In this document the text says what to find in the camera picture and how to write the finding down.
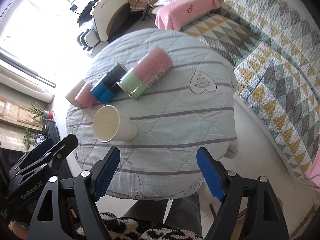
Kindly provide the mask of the white massage chair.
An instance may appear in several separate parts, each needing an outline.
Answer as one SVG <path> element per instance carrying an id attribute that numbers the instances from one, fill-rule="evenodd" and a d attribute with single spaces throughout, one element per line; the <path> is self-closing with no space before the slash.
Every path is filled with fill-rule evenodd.
<path id="1" fill-rule="evenodd" d="M 90 24 L 91 27 L 81 32 L 77 42 L 84 49 L 92 49 L 100 42 L 110 38 L 129 18 L 129 0 L 93 0 L 86 5 L 77 23 Z"/>

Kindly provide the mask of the small white cup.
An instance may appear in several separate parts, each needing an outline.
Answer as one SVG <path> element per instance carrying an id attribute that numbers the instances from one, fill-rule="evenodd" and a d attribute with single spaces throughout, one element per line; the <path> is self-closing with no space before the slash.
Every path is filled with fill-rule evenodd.
<path id="1" fill-rule="evenodd" d="M 82 87 L 85 85 L 86 81 L 81 79 L 66 95 L 66 99 L 75 107 L 80 107 L 81 103 L 76 101 L 76 96 L 79 94 Z"/>

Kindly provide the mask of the potted plant red pot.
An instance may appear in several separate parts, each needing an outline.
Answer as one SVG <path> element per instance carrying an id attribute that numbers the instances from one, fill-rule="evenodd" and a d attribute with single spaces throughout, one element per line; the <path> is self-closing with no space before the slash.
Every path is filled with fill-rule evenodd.
<path id="1" fill-rule="evenodd" d="M 53 112 L 42 109 L 37 104 L 34 105 L 31 103 L 30 111 L 31 111 L 31 118 L 33 120 L 35 120 L 37 118 L 42 118 L 42 119 L 46 119 L 46 120 L 53 120 L 54 119 Z"/>

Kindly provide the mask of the black white fuzzy garment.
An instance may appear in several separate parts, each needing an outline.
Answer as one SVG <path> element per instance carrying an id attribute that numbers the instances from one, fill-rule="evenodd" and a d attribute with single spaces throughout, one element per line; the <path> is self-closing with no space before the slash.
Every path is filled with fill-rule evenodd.
<path id="1" fill-rule="evenodd" d="M 201 239 L 195 232 L 174 229 L 149 220 L 118 218 L 110 212 L 102 212 L 100 217 L 112 240 L 143 239 Z"/>

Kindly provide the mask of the pink and green can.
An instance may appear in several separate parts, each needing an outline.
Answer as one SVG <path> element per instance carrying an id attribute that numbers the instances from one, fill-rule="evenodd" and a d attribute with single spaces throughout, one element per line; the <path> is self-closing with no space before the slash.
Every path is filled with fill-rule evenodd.
<path id="1" fill-rule="evenodd" d="M 138 99 L 153 86 L 171 67 L 173 62 L 162 48 L 150 50 L 134 65 L 117 85 L 131 98 Z"/>

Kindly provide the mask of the black and blue can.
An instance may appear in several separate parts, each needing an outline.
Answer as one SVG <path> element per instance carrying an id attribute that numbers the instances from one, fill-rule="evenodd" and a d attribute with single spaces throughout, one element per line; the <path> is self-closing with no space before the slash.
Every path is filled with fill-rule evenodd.
<path id="1" fill-rule="evenodd" d="M 127 73 L 127 69 L 120 63 L 116 63 L 93 86 L 91 94 L 102 104 L 108 104 L 121 90 L 118 82 Z"/>

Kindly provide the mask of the small folding side table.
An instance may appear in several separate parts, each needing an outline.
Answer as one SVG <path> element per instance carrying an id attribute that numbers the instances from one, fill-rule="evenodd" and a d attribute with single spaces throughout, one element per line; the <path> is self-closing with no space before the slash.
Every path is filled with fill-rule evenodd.
<path id="1" fill-rule="evenodd" d="M 141 11 L 143 13 L 142 20 L 146 17 L 151 17 L 149 13 L 156 7 L 155 3 L 158 0 L 128 0 L 130 9 L 132 11 Z"/>

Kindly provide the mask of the person's grey trouser legs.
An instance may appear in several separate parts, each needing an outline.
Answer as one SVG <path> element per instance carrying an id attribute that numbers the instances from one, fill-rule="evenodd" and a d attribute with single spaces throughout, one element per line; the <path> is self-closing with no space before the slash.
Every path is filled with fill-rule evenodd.
<path id="1" fill-rule="evenodd" d="M 168 200 L 139 200 L 123 215 L 124 218 L 148 220 L 175 229 L 185 229 L 202 236 L 199 194 L 175 199 L 164 217 Z"/>

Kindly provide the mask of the small pink cup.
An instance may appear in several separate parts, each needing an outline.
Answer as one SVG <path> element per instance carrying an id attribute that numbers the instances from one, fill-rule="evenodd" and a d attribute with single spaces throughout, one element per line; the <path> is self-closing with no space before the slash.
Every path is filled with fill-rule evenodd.
<path id="1" fill-rule="evenodd" d="M 95 102 L 95 97 L 91 93 L 92 88 L 93 85 L 91 83 L 85 83 L 80 89 L 79 93 L 76 95 L 75 100 L 82 106 L 92 108 Z"/>

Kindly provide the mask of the cream paper cup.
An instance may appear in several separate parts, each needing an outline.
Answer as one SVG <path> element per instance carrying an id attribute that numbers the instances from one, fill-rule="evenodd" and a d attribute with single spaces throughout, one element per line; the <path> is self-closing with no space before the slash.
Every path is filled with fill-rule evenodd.
<path id="1" fill-rule="evenodd" d="M 95 114 L 93 133 L 100 142 L 130 141 L 137 135 L 137 126 L 116 107 L 107 105 Z"/>

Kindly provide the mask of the wooden tv cabinet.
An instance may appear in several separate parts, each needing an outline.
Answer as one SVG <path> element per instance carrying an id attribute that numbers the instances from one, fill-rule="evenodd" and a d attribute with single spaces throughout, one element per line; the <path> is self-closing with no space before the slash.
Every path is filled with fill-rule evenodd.
<path id="1" fill-rule="evenodd" d="M 33 119 L 31 109 L 18 103 L 1 97 L 1 122 L 15 127 L 41 131 L 43 121 L 41 118 Z"/>

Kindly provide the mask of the triangle patterned quilted sofa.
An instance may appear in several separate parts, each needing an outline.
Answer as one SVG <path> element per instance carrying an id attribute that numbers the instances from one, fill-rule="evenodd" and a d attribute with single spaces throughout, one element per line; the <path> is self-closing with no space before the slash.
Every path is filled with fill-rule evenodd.
<path id="1" fill-rule="evenodd" d="M 298 181 L 319 151 L 319 29 L 299 0 L 219 0 L 184 32 L 233 66 L 239 99 Z"/>

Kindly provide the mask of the grey striped quilted table cover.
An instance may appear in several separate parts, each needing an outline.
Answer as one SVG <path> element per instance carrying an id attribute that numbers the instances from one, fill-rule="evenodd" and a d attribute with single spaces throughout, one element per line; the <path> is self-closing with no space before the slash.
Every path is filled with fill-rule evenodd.
<path id="1" fill-rule="evenodd" d="M 90 169 L 112 146 L 120 163 L 106 194 L 123 199 L 177 199 L 199 190 L 203 177 L 196 152 L 205 147 L 215 159 L 238 151 L 234 120 L 236 78 L 224 57 L 185 33 L 142 29 L 126 34 L 101 50 L 85 80 L 97 82 L 115 63 L 132 68 L 152 48 L 162 48 L 173 67 L 139 99 L 120 92 L 111 105 L 132 120 L 131 141 L 101 142 L 93 120 L 101 107 L 71 106 L 66 127 L 78 138 L 79 166 Z"/>

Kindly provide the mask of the pink cloth on sofa edge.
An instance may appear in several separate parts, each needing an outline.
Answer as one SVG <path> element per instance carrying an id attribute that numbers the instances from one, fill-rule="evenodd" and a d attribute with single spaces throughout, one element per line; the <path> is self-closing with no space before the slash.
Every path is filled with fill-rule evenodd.
<path id="1" fill-rule="evenodd" d="M 320 187 L 320 152 L 317 155 L 306 172 L 306 177 L 310 179 L 317 187 Z"/>

